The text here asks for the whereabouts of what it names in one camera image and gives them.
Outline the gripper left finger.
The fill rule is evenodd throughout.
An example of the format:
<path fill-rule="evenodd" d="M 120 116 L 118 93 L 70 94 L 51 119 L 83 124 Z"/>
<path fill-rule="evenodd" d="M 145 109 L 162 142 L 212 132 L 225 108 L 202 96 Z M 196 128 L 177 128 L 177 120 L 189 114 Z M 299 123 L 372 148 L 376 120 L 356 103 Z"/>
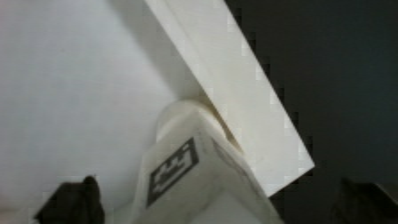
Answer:
<path fill-rule="evenodd" d="M 93 176 L 65 182 L 36 213 L 40 224 L 106 224 L 102 192 Z"/>

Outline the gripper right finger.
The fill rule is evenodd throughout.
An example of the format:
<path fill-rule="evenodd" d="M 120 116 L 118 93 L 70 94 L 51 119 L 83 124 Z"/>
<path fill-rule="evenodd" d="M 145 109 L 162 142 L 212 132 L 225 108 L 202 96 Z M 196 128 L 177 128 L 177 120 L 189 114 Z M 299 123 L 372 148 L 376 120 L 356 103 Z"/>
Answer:
<path fill-rule="evenodd" d="M 398 224 L 398 183 L 342 179 L 329 224 Z"/>

